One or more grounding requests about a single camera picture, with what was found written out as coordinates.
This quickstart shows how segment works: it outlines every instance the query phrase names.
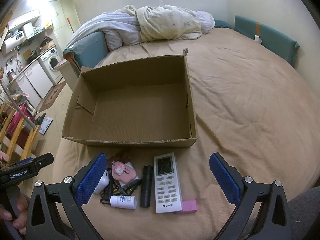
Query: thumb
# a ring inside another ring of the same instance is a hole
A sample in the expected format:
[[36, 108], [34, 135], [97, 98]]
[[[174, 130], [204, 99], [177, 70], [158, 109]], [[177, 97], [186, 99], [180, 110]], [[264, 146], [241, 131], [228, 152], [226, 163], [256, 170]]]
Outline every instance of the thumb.
[[10, 214], [10, 212], [0, 207], [0, 219], [12, 220], [12, 215]]

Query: washing machine door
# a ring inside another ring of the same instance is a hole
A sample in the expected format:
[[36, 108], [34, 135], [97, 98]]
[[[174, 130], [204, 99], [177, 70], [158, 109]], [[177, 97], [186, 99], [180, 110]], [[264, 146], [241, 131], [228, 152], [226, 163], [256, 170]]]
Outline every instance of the washing machine door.
[[50, 70], [55, 71], [54, 68], [56, 65], [58, 65], [59, 59], [57, 56], [53, 55], [49, 58], [48, 63]]

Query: pink block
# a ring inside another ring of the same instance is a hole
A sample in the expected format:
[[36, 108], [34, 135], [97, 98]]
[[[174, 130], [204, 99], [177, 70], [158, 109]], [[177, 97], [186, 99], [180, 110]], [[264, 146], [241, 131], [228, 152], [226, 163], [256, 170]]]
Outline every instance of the pink block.
[[197, 201], [196, 200], [185, 200], [182, 201], [182, 211], [177, 211], [175, 214], [189, 214], [197, 212]]

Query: brown blanket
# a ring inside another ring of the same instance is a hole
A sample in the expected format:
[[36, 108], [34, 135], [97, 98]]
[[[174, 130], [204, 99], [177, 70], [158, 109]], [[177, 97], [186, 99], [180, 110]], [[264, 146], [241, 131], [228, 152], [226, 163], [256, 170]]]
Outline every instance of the brown blanket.
[[[255, 41], [215, 28], [198, 40], [121, 47], [108, 55], [104, 65], [180, 54], [184, 48], [189, 48], [198, 140], [190, 148], [132, 148], [130, 152], [140, 175], [144, 165], [153, 164], [154, 155], [175, 152], [182, 198], [196, 199], [198, 211], [156, 214], [154, 190], [151, 207], [136, 210], [102, 205], [100, 196], [93, 195], [83, 209], [105, 239], [213, 239], [234, 209], [209, 169], [213, 152], [220, 152], [256, 182], [279, 179], [288, 200], [319, 177], [320, 101], [285, 60]], [[86, 147], [62, 139], [54, 182], [74, 175], [99, 151], [110, 157], [119, 148]], [[134, 195], [139, 201], [140, 188]]]

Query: human hand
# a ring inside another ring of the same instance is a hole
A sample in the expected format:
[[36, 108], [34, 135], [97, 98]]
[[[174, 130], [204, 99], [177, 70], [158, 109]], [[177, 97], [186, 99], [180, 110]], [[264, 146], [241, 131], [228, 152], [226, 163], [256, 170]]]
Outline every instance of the human hand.
[[[14, 228], [16, 228], [21, 234], [26, 234], [26, 224], [27, 224], [27, 208], [28, 208], [28, 201], [23, 195], [20, 195], [18, 202], [17, 202], [17, 208], [21, 212], [19, 217], [12, 221], [12, 224]], [[12, 215], [7, 210], [0, 207], [0, 219], [2, 220], [12, 220]]]

